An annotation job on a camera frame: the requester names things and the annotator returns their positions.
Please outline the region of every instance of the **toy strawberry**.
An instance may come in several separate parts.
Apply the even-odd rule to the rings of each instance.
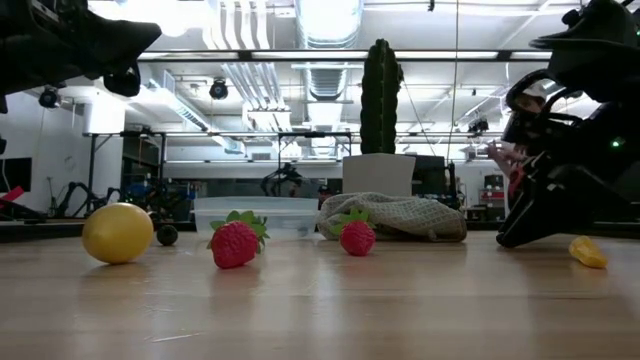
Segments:
[[[331,227],[331,232],[340,236],[340,245],[349,255],[367,256],[376,243],[375,226],[368,218],[368,212],[353,208],[349,215],[340,215],[340,224]]]
[[[226,221],[213,221],[213,238],[207,248],[221,269],[242,266],[260,254],[265,247],[267,217],[256,217],[253,211],[232,211]]]

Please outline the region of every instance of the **green strawberry calyx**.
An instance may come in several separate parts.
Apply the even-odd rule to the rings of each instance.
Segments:
[[[229,215],[227,215],[227,219],[225,221],[212,221],[211,223],[209,223],[209,225],[211,225],[211,228],[215,233],[223,225],[232,223],[234,221],[239,221],[247,224],[251,228],[251,230],[256,233],[256,236],[258,237],[257,253],[261,254],[266,246],[264,239],[270,239],[269,234],[267,234],[267,217],[255,216],[253,214],[253,211],[251,210],[245,211],[243,213],[239,213],[236,210],[233,210],[229,213]],[[211,241],[209,241],[207,249],[211,249]]]
[[[340,234],[342,233],[342,229],[344,229],[344,227],[348,224],[355,221],[362,221],[365,222],[370,228],[376,228],[373,223],[369,222],[368,211],[363,210],[361,212],[357,208],[351,208],[351,212],[349,214],[340,214],[340,223],[333,225],[329,230],[332,234],[340,236]]]

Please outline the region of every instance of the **clear plastic bin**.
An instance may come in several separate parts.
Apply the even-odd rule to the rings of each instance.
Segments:
[[[212,221],[225,220],[233,210],[251,210],[256,216],[267,216],[269,240],[292,240],[313,234],[318,214],[318,200],[280,197],[233,196],[202,198],[194,201],[198,236],[211,239]]]

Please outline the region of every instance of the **wooden table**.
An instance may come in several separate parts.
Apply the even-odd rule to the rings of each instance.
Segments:
[[[4,244],[0,359],[640,358],[640,242],[599,241],[603,271],[569,240],[274,241],[227,271],[195,234],[115,267],[79,239]]]

